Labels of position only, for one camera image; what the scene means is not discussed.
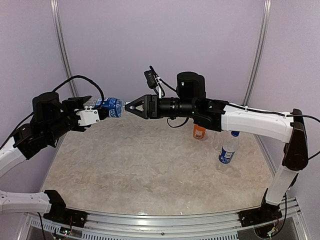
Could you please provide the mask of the blue label bottle standing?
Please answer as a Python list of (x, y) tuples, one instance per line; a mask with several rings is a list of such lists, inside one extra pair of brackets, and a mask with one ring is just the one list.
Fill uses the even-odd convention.
[(239, 131), (231, 131), (223, 141), (221, 151), (218, 156), (218, 160), (222, 164), (229, 164), (232, 161), (239, 146), (239, 135)]

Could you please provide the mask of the right aluminium post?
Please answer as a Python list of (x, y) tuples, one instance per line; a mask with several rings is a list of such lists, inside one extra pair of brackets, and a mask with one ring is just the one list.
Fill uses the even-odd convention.
[(262, 12), (262, 19), (260, 24), (260, 30), (257, 40), (257, 46), (255, 50), (255, 55), (253, 58), (253, 64), (249, 75), (249, 81), (246, 87), (245, 95), (243, 98), (242, 104), (244, 106), (247, 106), (250, 102), (254, 86), (257, 80), (257, 75), (261, 63), (261, 59), (263, 56), (264, 46), (265, 46), (265, 40), (268, 33), (268, 25), (270, 20), (270, 14), (271, 14), (271, 6), (272, 1), (271, 0), (265, 0), (263, 5), (263, 12)]

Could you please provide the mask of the orange drink bottle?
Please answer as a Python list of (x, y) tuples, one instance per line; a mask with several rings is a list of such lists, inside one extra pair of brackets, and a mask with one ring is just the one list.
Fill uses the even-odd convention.
[(206, 134), (206, 129), (197, 124), (193, 125), (193, 137), (197, 140), (203, 140)]

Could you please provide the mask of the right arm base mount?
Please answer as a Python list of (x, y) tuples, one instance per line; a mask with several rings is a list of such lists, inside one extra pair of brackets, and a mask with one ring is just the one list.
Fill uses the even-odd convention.
[(267, 223), (280, 219), (283, 215), (280, 205), (271, 205), (266, 202), (267, 190), (265, 191), (259, 207), (242, 210), (238, 212), (238, 217), (242, 227), (248, 227)]

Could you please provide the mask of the blue label bottle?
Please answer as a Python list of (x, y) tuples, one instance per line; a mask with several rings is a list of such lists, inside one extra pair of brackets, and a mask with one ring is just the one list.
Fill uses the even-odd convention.
[(103, 101), (101, 98), (91, 98), (84, 106), (97, 109), (100, 120), (106, 118), (120, 118), (123, 111), (123, 101), (115, 97), (106, 97)]
[(229, 164), (232, 161), (239, 146), (239, 135), (239, 131), (231, 131), (223, 141), (221, 151), (218, 156), (218, 160), (222, 164)]

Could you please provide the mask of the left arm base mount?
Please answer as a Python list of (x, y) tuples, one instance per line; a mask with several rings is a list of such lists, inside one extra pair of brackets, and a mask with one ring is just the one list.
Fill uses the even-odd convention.
[(49, 213), (43, 215), (46, 220), (84, 228), (88, 216), (87, 212), (67, 208), (65, 201), (56, 190), (45, 190), (44, 193), (49, 197), (51, 204)]

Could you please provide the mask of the clear empty bottle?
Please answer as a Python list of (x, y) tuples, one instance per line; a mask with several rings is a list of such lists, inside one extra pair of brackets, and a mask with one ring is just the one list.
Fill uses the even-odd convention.
[(224, 142), (224, 132), (215, 132), (212, 139), (212, 147), (216, 151), (220, 151), (222, 144)]

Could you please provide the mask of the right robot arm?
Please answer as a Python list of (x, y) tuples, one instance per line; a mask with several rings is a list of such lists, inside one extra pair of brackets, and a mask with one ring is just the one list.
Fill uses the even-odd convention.
[(282, 163), (265, 192), (263, 205), (255, 212), (260, 222), (268, 221), (297, 174), (311, 160), (305, 115), (298, 109), (292, 112), (267, 111), (209, 99), (206, 97), (205, 78), (190, 71), (177, 75), (176, 94), (177, 97), (146, 94), (127, 103), (125, 110), (146, 120), (190, 118), (194, 124), (207, 130), (245, 132), (285, 143)]

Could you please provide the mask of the aluminium front rail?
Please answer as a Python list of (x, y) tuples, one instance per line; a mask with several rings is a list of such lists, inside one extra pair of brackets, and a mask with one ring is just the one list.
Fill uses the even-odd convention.
[(242, 226), (239, 211), (150, 216), (89, 211), (83, 227), (72, 227), (28, 213), (19, 240), (257, 240), (259, 225)]

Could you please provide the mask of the aluminium post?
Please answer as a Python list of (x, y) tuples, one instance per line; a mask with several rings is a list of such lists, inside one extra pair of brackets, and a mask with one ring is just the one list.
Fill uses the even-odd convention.
[(265, 46), (265, 40), (268, 33), (268, 25), (270, 20), (270, 14), (271, 14), (271, 6), (272, 1), (271, 0), (265, 0), (263, 5), (263, 12), (262, 12), (262, 19), (260, 24), (260, 30), (257, 40), (257, 46), (255, 50), (255, 55), (253, 58), (253, 64), (249, 75), (249, 81), (246, 87), (245, 95), (243, 98), (242, 104), (244, 106), (247, 106), (250, 102), (254, 86), (257, 80), (257, 75), (261, 63), (261, 59), (263, 56), (264, 46)]
[(57, 0), (50, 0), (50, 8), (62, 65), (66, 77), (70, 78), (72, 76), (72, 70), (64, 41), (63, 27), (59, 11), (59, 2)]

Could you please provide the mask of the left aluminium post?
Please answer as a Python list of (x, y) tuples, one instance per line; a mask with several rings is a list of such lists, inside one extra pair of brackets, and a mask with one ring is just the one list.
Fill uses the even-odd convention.
[(72, 70), (64, 41), (63, 27), (59, 11), (59, 2), (57, 0), (50, 0), (50, 8), (62, 65), (66, 77), (70, 78), (72, 76)]

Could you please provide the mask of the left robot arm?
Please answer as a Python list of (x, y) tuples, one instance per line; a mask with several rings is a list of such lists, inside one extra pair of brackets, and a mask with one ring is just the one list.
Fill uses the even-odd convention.
[[(17, 165), (31, 159), (42, 149), (56, 145), (56, 141), (69, 131), (84, 132), (98, 123), (98, 110), (84, 104), (89, 96), (73, 97), (60, 102), (56, 92), (45, 92), (32, 100), (33, 115), (29, 123), (13, 131), (0, 148), (0, 175), (4, 176)], [(41, 213), (52, 215), (63, 223), (70, 218), (70, 211), (55, 190), (37, 193), (1, 191), (0, 212)]]

